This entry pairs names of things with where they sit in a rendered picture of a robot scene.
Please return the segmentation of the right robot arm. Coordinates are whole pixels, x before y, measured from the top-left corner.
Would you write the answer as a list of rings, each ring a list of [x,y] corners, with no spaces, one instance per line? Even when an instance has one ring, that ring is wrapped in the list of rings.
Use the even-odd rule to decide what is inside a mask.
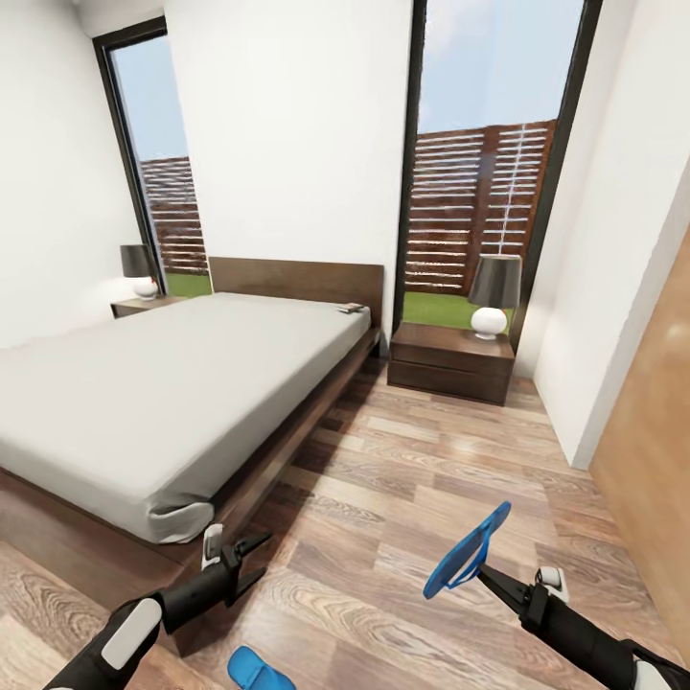
[[[475,575],[518,614],[523,629],[610,690],[690,690],[690,672],[629,638],[617,640],[564,604],[564,572],[541,567],[535,585],[478,563]]]

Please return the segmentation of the sandal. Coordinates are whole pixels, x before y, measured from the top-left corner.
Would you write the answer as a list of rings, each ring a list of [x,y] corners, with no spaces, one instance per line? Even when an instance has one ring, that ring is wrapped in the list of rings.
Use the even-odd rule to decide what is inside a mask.
[[[248,646],[235,651],[227,669],[230,679],[242,690],[296,690],[289,678],[266,664]]]
[[[486,562],[490,536],[511,512],[511,502],[505,501],[477,528],[453,547],[437,565],[427,581],[423,595],[429,600],[444,587],[460,586],[475,571],[477,564]]]

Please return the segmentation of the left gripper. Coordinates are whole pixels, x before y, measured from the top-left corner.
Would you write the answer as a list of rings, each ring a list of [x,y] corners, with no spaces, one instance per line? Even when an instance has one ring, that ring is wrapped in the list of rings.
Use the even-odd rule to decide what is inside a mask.
[[[237,539],[234,545],[228,544],[220,549],[219,562],[214,563],[189,578],[187,584],[193,595],[195,618],[223,601],[231,608],[266,573],[262,567],[249,575],[238,578],[242,568],[242,558],[258,545],[271,538],[271,532],[262,532],[249,538]]]

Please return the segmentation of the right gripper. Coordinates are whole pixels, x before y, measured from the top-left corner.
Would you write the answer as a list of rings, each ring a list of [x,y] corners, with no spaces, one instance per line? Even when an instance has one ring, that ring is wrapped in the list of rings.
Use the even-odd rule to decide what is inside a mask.
[[[523,629],[587,671],[596,640],[592,622],[550,596],[541,584],[528,586],[484,563],[475,570],[478,579],[518,614]]]

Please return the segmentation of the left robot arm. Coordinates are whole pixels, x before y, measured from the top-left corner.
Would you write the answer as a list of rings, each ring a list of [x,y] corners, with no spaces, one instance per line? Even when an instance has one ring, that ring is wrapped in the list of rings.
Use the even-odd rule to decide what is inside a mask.
[[[242,558],[271,538],[262,532],[221,547],[222,524],[206,528],[201,570],[167,591],[159,587],[110,613],[106,629],[43,690],[124,690],[141,656],[156,643],[161,621],[167,635],[223,601],[231,608],[266,573],[262,567],[238,578]]]

